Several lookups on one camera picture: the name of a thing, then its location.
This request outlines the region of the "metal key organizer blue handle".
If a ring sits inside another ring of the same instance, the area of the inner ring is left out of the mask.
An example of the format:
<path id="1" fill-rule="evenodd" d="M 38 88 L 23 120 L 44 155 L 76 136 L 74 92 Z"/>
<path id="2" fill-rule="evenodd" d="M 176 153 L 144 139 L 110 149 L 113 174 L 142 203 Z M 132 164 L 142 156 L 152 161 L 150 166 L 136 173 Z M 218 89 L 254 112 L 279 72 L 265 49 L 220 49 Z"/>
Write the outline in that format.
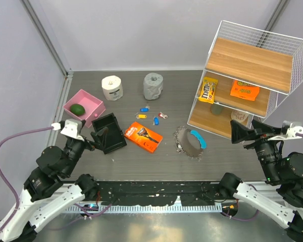
<path id="1" fill-rule="evenodd" d="M 207 143 L 203 136 L 196 130 L 187 127 L 177 127 L 174 133 L 177 153 L 182 153 L 191 159 L 202 159 Z"/>

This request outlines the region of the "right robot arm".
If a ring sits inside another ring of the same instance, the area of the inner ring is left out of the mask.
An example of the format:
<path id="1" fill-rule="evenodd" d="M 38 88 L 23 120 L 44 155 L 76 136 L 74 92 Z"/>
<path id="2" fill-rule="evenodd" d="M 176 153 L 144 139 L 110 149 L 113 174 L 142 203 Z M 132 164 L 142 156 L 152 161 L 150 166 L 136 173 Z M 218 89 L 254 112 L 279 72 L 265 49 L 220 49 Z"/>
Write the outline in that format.
<path id="1" fill-rule="evenodd" d="M 282 206 L 260 194 L 253 187 L 232 173 L 225 173 L 219 182 L 221 197 L 244 201 L 266 214 L 282 227 L 293 241 L 303 241 L 303 154 L 292 152 L 282 156 L 287 140 L 303 138 L 303 126 L 299 122 L 284 121 L 280 128 L 252 120 L 252 129 L 231 120 L 231 142 L 248 141 L 244 149 L 256 152 L 265 183 L 276 186 L 276 192 L 285 201 Z"/>

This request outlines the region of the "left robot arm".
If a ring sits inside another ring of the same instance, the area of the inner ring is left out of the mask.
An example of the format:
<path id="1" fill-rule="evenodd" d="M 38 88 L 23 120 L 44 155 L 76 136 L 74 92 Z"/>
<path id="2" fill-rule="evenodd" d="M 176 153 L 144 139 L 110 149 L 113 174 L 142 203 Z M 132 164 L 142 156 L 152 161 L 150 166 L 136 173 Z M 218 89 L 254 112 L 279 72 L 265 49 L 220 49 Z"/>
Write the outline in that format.
<path id="1" fill-rule="evenodd" d="M 54 123 L 47 128 L 17 133 L 1 140 L 0 148 L 10 139 L 48 130 L 64 131 L 66 128 L 60 128 Z M 84 150 L 93 151 L 103 148 L 107 132 L 107 128 L 92 132 L 92 141 L 80 134 L 73 136 L 67 134 L 64 149 L 57 146 L 45 148 L 36 161 L 37 168 L 24 182 L 20 194 L 17 194 L 0 168 L 0 177 L 11 190 L 16 201 L 4 219 L 0 220 L 0 241 L 33 241 L 37 234 L 68 206 L 84 199 L 91 201 L 97 197 L 98 185 L 94 178 L 89 174 L 83 174 L 64 195 L 41 207 L 62 186 L 61 180 L 70 177 Z"/>

